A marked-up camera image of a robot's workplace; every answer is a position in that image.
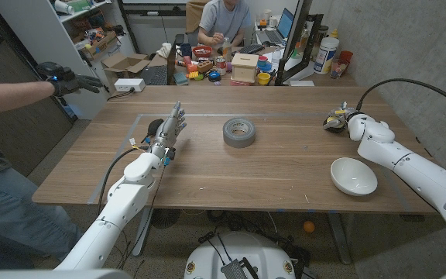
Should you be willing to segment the person's right gloved hand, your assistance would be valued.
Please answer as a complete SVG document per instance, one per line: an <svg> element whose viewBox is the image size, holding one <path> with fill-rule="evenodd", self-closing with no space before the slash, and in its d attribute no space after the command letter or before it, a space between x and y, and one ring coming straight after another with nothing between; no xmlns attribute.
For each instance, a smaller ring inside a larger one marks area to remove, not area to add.
<svg viewBox="0 0 446 279"><path fill-rule="evenodd" d="M43 62L38 64L36 69L55 87L54 96L70 94L81 88L99 93L99 88L103 86L96 77L75 74L69 67L63 67L54 62Z"/></svg>

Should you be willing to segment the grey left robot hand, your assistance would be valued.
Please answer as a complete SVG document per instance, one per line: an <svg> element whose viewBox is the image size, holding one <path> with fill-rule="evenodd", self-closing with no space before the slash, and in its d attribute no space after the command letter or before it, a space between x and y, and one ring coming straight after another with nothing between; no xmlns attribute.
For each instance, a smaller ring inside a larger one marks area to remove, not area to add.
<svg viewBox="0 0 446 279"><path fill-rule="evenodd" d="M161 158L164 156L166 148L174 146L181 130L187 125L184 115L184 109L180 107L180 102L177 102L168 118L156 131L154 141L149 148L150 153Z"/></svg>

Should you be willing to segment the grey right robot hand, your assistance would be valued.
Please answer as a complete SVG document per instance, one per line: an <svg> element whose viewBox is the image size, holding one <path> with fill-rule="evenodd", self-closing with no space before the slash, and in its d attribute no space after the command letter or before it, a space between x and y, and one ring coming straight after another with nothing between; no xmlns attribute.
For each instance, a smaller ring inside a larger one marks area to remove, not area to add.
<svg viewBox="0 0 446 279"><path fill-rule="evenodd" d="M342 102L339 107L332 109L323 122L323 129L330 133L341 133L347 127L348 119L359 114L356 108L348 107L347 102Z"/></svg>

